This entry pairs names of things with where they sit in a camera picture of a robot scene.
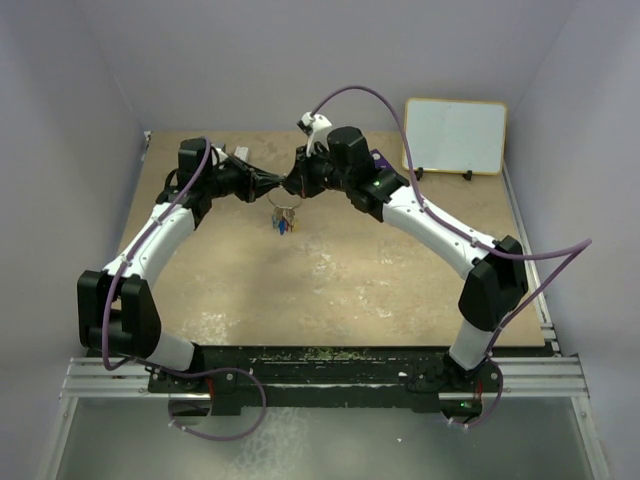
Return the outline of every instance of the red wire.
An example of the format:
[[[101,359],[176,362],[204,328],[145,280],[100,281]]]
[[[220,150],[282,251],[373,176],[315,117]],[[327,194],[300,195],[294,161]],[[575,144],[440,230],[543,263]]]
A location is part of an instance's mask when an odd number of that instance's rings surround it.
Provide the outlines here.
[[[482,391],[483,391],[482,380],[478,380],[478,386],[476,387],[476,395],[478,398],[482,397]]]
[[[213,401],[213,396],[214,396],[213,380],[211,380],[210,378],[205,378],[204,381],[207,382],[207,385],[209,387],[209,396],[211,397],[211,401]]]

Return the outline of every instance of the cable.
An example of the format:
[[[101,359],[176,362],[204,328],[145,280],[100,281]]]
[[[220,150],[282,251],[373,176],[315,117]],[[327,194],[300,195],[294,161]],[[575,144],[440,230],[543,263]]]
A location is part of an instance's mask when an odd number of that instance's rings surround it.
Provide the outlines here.
[[[137,251],[140,249],[140,247],[144,244],[144,242],[147,240],[147,238],[149,238],[149,236],[153,233],[153,231],[158,227],[158,225],[162,224],[162,222],[169,216],[169,214],[171,213],[171,211],[173,210],[173,208],[178,204],[178,202],[180,202],[180,200],[182,200],[182,198],[189,192],[189,190],[191,189],[191,187],[193,186],[193,184],[196,182],[196,180],[198,179],[198,177],[200,176],[200,174],[202,173],[202,171],[204,170],[204,167],[207,164],[207,160],[209,159],[209,154],[211,153],[211,151],[213,150],[216,159],[217,159],[217,163],[220,163],[220,155],[217,151],[217,149],[214,147],[211,147],[211,142],[209,141],[208,138],[206,137],[202,137],[205,140],[205,150],[204,150],[204,155],[202,156],[202,160],[200,161],[200,164],[198,165],[198,168],[196,169],[196,171],[193,173],[192,177],[189,179],[189,181],[187,182],[187,184],[184,186],[184,188],[178,192],[178,194],[176,195],[176,197],[173,199],[173,201],[169,204],[169,206],[164,210],[164,212],[162,212],[159,216],[158,216],[158,221],[157,222],[153,222],[151,225],[149,225],[149,227],[142,232],[142,234],[140,235],[140,237],[138,238],[138,240],[136,240],[136,242],[131,246],[131,248],[129,249],[129,252],[124,255],[122,263],[120,264],[120,267],[118,267],[118,270],[116,271],[115,275],[113,276],[113,279],[111,280],[111,285],[109,285],[109,291],[107,292],[107,299],[105,301],[105,308],[104,308],[104,312],[103,312],[103,316],[102,316],[102,363],[104,364],[104,368],[106,368],[109,371],[113,371],[117,368],[119,368],[120,366],[122,366],[123,364],[125,364],[126,362],[130,361],[131,358],[124,358],[123,360],[121,360],[120,362],[118,362],[117,364],[113,365],[111,364],[111,362],[109,361],[109,335],[108,335],[108,331],[109,331],[109,319],[111,317],[111,304],[113,303],[113,299],[115,298],[115,293],[116,293],[116,288],[118,286],[118,282],[120,281],[120,278],[122,277],[122,274],[124,273],[124,271],[126,270],[126,268],[130,265],[131,260],[135,257],[135,254],[137,253]],[[264,417],[267,413],[267,396],[265,394],[264,391],[264,387],[262,386],[262,384],[258,381],[258,379],[256,377],[254,377],[253,375],[251,375],[249,372],[246,372],[245,370],[242,370],[240,368],[235,368],[235,367],[224,367],[224,368],[216,368],[214,370],[207,370],[206,372],[198,372],[198,373],[185,373],[185,372],[178,372],[177,370],[171,370],[168,368],[164,368],[161,365],[156,365],[154,363],[151,362],[146,362],[144,360],[141,360],[139,358],[135,359],[138,363],[148,366],[148,367],[152,367],[152,368],[157,368],[160,369],[166,373],[170,373],[171,375],[175,375],[177,377],[181,377],[181,378],[199,378],[199,377],[208,377],[210,375],[214,375],[216,373],[240,373],[242,375],[245,375],[246,377],[248,377],[253,383],[256,384],[256,386],[258,387],[258,390],[260,391],[260,396],[262,397],[262,408],[260,410],[260,415],[258,416],[258,419],[253,423],[253,425],[251,425],[251,427],[249,427],[247,430],[245,430],[242,433],[238,433],[236,435],[230,435],[230,436],[216,436],[216,435],[207,435],[201,432],[198,432],[197,430],[193,430],[189,427],[186,427],[184,425],[181,425],[180,423],[178,423],[174,416],[173,413],[171,412],[171,409],[169,408],[169,418],[171,419],[172,424],[178,426],[182,431],[191,433],[192,435],[195,435],[197,437],[200,438],[205,438],[208,440],[216,440],[216,441],[233,441],[233,440],[239,440],[241,438],[246,437],[247,435],[251,434],[252,432],[254,432],[256,430],[256,428],[258,428],[258,426],[262,423],[262,421],[264,420]]]
[[[152,364],[149,364],[149,362],[140,362],[140,363],[142,363],[143,365],[144,364],[152,365]],[[240,373],[245,377],[249,378],[249,380],[251,380],[256,385],[256,387],[258,387],[258,390],[260,391],[260,397],[262,397],[262,406],[260,408],[260,414],[258,415],[258,419],[255,422],[253,422],[253,424],[249,428],[247,428],[244,432],[237,433],[235,435],[228,435],[228,436],[209,435],[207,433],[202,433],[192,428],[189,428],[185,425],[182,425],[175,419],[173,412],[171,411],[171,408],[169,408],[169,420],[171,420],[169,425],[170,426],[175,425],[183,432],[190,433],[191,435],[195,435],[196,437],[204,438],[205,440],[213,440],[216,442],[232,442],[234,440],[240,440],[241,438],[251,435],[260,426],[260,424],[264,420],[264,417],[267,414],[267,395],[264,391],[264,387],[256,377],[254,377],[249,372],[242,370],[241,368],[235,368],[235,367],[215,368],[213,370],[207,370],[206,372],[198,372],[198,373],[177,372],[175,370],[170,370],[167,368],[163,370],[165,372],[171,373],[172,375],[176,375],[182,378],[208,377],[210,375],[215,375],[217,373]]]
[[[491,338],[491,341],[489,342],[489,345],[487,347],[486,350],[486,358],[487,358],[487,362],[490,363],[491,365],[493,365],[497,372],[498,372],[498,377],[499,377],[499,387],[498,387],[498,394],[495,398],[495,400],[493,401],[493,403],[491,404],[491,407],[489,407],[489,409],[480,417],[477,417],[477,419],[472,422],[472,423],[460,423],[460,422],[455,422],[452,419],[448,419],[448,422],[451,424],[457,424],[457,425],[461,425],[463,426],[465,429],[469,428],[470,426],[477,426],[481,423],[483,423],[496,409],[496,407],[498,406],[498,403],[500,402],[501,398],[502,398],[502,392],[503,392],[503,387],[504,387],[504,376],[502,374],[502,370],[500,369],[500,366],[495,363],[492,359],[491,359],[491,349],[494,347],[495,343],[498,340],[498,337],[500,336],[500,334],[502,333],[502,331],[504,330],[504,328],[520,313],[522,312],[522,310],[524,310],[531,302],[533,302],[533,300],[540,295],[548,286],[551,282],[553,282],[553,280],[555,280],[555,278],[573,261],[575,260],[575,258],[580,255],[580,253],[582,253],[589,245],[591,245],[592,240],[590,238],[587,238],[586,240],[583,240],[582,242],[573,245],[572,247],[569,248],[564,248],[562,250],[556,250],[553,252],[548,252],[548,253],[538,253],[538,254],[525,254],[525,255],[516,255],[516,254],[512,254],[512,253],[505,253],[505,252],[501,252],[500,250],[497,250],[495,248],[493,248],[490,245],[486,245],[482,242],[480,242],[478,239],[472,237],[471,235],[469,235],[467,232],[464,232],[462,230],[460,230],[459,228],[457,228],[454,225],[451,225],[450,223],[448,223],[446,220],[440,218],[437,214],[435,214],[428,205],[426,205],[424,203],[424,197],[422,196],[422,193],[420,192],[420,187],[418,185],[418,179],[416,178],[416,174],[414,171],[414,166],[413,166],[413,158],[411,156],[411,148],[409,147],[409,140],[407,138],[407,134],[404,131],[404,127],[402,125],[402,121],[400,119],[400,115],[398,115],[398,112],[396,111],[395,108],[393,108],[393,105],[391,105],[391,103],[385,98],[383,97],[380,93],[378,93],[376,90],[369,88],[369,87],[365,87],[364,85],[348,85],[346,87],[340,88],[338,90],[336,90],[335,92],[329,94],[327,97],[325,97],[324,99],[322,99],[320,101],[320,103],[318,103],[318,105],[311,111],[311,117],[313,117],[316,113],[318,113],[318,111],[332,98],[334,98],[335,96],[339,95],[340,93],[346,92],[348,90],[362,90],[364,92],[367,92],[371,95],[373,95],[374,97],[376,97],[378,100],[380,100],[389,110],[389,112],[391,113],[391,116],[393,117],[396,126],[398,127],[398,131],[400,132],[400,137],[402,138],[402,143],[404,145],[404,149],[407,155],[407,163],[409,164],[409,180],[411,182],[411,187],[413,188],[413,192],[416,196],[416,200],[418,201],[418,204],[420,205],[420,208],[431,218],[433,219],[436,223],[438,223],[438,225],[446,228],[447,230],[449,230],[450,232],[458,235],[459,237],[463,238],[464,240],[468,241],[469,243],[471,243],[472,246],[474,247],[480,247],[481,249],[497,256],[500,258],[505,258],[508,260],[549,260],[552,258],[561,258],[561,257],[567,257],[553,272],[551,272],[551,274],[545,279],[544,282],[542,282],[540,284],[540,286],[538,288],[536,288],[533,293],[531,295],[529,295],[515,310],[513,310],[511,313],[509,313],[498,325],[498,328],[496,329],[496,331],[493,334],[493,337]]]
[[[591,244],[591,239],[586,239],[586,240],[584,240],[584,241],[582,241],[582,242],[580,242],[580,243],[578,243],[578,244],[576,244],[576,245],[574,245],[572,247],[565,248],[565,249],[562,249],[562,250],[557,250],[555,252],[538,253],[538,254],[531,254],[531,255],[516,255],[516,254],[512,254],[512,253],[501,252],[500,250],[497,250],[497,249],[493,248],[490,245],[486,245],[486,244],[480,242],[479,240],[475,239],[471,235],[469,235],[467,232],[464,232],[464,231],[460,230],[459,228],[457,228],[456,226],[451,225],[447,221],[443,220],[438,215],[436,215],[429,208],[428,205],[425,205],[425,203],[424,203],[424,197],[420,193],[420,187],[418,185],[418,179],[416,178],[416,173],[415,173],[414,167],[413,167],[413,158],[411,156],[411,149],[409,148],[409,140],[407,139],[407,134],[404,131],[404,127],[402,126],[402,120],[400,119],[400,115],[398,114],[396,109],[393,108],[393,105],[391,105],[391,103],[386,98],[384,98],[380,93],[378,93],[377,91],[375,91],[372,88],[365,87],[363,85],[348,85],[346,87],[343,87],[343,88],[340,88],[340,89],[336,90],[335,92],[333,92],[333,93],[329,94],[327,97],[325,97],[322,101],[320,101],[320,103],[318,103],[318,105],[311,111],[311,116],[313,117],[318,112],[318,110],[320,110],[333,97],[339,95],[340,93],[346,92],[348,90],[362,90],[364,92],[367,92],[367,93],[373,95],[374,97],[376,97],[378,100],[380,100],[387,107],[387,109],[391,113],[391,116],[395,120],[396,126],[398,127],[398,131],[400,132],[400,136],[402,137],[402,143],[404,145],[404,149],[405,149],[405,152],[407,154],[407,163],[409,164],[409,179],[411,181],[411,187],[413,188],[413,191],[414,191],[414,193],[416,195],[416,200],[418,201],[420,207],[424,210],[424,212],[427,215],[429,215],[429,217],[431,217],[435,222],[437,222],[439,225],[445,227],[450,232],[455,233],[459,237],[461,237],[464,240],[470,242],[472,245],[478,246],[481,249],[483,249],[483,250],[485,250],[487,252],[490,252],[493,255],[497,256],[497,257],[506,258],[506,259],[509,259],[509,260],[548,260],[548,259],[551,259],[551,258],[560,258],[560,257],[565,257],[565,256],[570,255],[570,254],[575,253],[575,252],[581,252]]]
[[[200,162],[200,165],[198,165],[198,168],[193,173],[193,175],[191,176],[187,184],[184,186],[184,188],[180,190],[180,192],[178,192],[178,194],[173,199],[173,201],[169,204],[169,206],[164,210],[164,212],[162,212],[158,216],[157,222],[152,222],[151,225],[149,225],[149,227],[144,232],[142,232],[140,237],[138,237],[138,239],[131,246],[127,254],[122,256],[122,262],[120,263],[120,267],[118,267],[118,270],[116,270],[116,273],[113,276],[113,279],[111,280],[111,285],[109,285],[109,290],[107,292],[107,299],[105,301],[105,306],[104,306],[104,312],[102,313],[103,328],[102,328],[101,348],[102,348],[102,363],[104,365],[104,368],[106,368],[110,372],[114,371],[115,369],[121,367],[122,365],[127,363],[129,360],[131,360],[130,358],[125,358],[120,362],[116,363],[115,365],[112,365],[111,362],[109,361],[109,319],[111,317],[111,304],[113,303],[113,299],[115,298],[116,289],[118,288],[118,282],[120,281],[120,278],[122,278],[122,274],[127,269],[127,267],[131,265],[131,260],[135,257],[136,253],[138,252],[140,247],[144,244],[144,242],[147,240],[147,238],[149,238],[149,236],[154,232],[154,230],[160,224],[162,224],[162,222],[169,216],[169,214],[171,213],[171,210],[173,210],[173,207],[175,207],[178,204],[178,202],[180,202],[180,200],[182,200],[182,198],[189,192],[189,190],[191,190],[191,187],[198,179],[198,176],[204,170],[204,167],[207,164],[207,160],[209,159],[209,154],[211,153],[212,150],[216,158],[218,159],[218,163],[220,162],[220,155],[218,154],[218,150],[216,148],[213,148],[213,149],[211,148],[211,142],[207,137],[202,137],[202,138],[205,141],[205,149],[204,149],[204,155],[202,157],[202,161]]]

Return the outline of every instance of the lavender wall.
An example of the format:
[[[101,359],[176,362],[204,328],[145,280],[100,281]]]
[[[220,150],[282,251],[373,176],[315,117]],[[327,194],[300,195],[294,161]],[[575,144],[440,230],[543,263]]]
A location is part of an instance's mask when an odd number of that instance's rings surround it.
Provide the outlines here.
[[[2,478],[35,475],[81,353],[75,282],[114,253],[142,139],[72,2],[0,2]]]
[[[338,87],[515,106],[575,0],[78,0],[149,129],[291,129]],[[363,93],[339,124],[392,129]]]
[[[618,479],[640,472],[639,86],[640,2],[581,1],[513,115],[508,153],[535,250],[593,237],[547,300]]]

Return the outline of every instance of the wooden surface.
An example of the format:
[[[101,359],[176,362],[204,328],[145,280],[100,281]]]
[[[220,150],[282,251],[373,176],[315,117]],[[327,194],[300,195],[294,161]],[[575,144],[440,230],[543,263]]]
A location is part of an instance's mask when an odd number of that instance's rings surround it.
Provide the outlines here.
[[[206,134],[227,151],[247,146],[250,161],[286,173],[300,132],[154,132],[122,246],[148,219],[180,141]],[[396,167],[400,138],[367,133]],[[468,225],[517,237],[500,176],[429,174],[423,193]],[[247,205],[214,200],[198,230],[177,250],[154,288],[163,326],[200,344],[450,345],[461,324],[463,282],[417,240],[356,211],[344,194],[305,200],[297,231],[272,229],[266,198]],[[542,345],[533,306],[500,339]]]

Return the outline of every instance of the black bracket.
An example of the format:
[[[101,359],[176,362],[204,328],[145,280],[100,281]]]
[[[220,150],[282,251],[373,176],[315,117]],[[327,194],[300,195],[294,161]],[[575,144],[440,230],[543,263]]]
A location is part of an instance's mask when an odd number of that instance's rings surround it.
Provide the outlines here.
[[[496,242],[494,248],[522,255],[522,245],[510,236]],[[471,325],[484,332],[493,332],[529,289],[524,261],[489,253],[474,265],[465,280],[458,308]]]
[[[474,394],[479,382],[485,392],[497,391],[491,364],[482,365],[473,378],[461,378],[446,368],[445,352],[431,347],[196,346],[191,370],[235,365],[252,372],[273,407],[408,408],[438,413],[445,406],[439,393]],[[260,406],[260,395],[248,378],[238,374],[212,378],[213,415],[238,415],[242,407]],[[185,381],[162,372],[151,372],[149,379],[150,393],[207,391],[202,380]],[[202,406],[208,407],[208,400]]]
[[[80,343],[101,350],[102,329],[108,328],[111,354],[146,358],[160,338],[160,316],[146,280],[138,276],[121,278],[115,298],[121,308],[111,308],[110,321],[103,325],[107,291],[113,277],[106,271],[85,271],[78,279],[78,322]]]

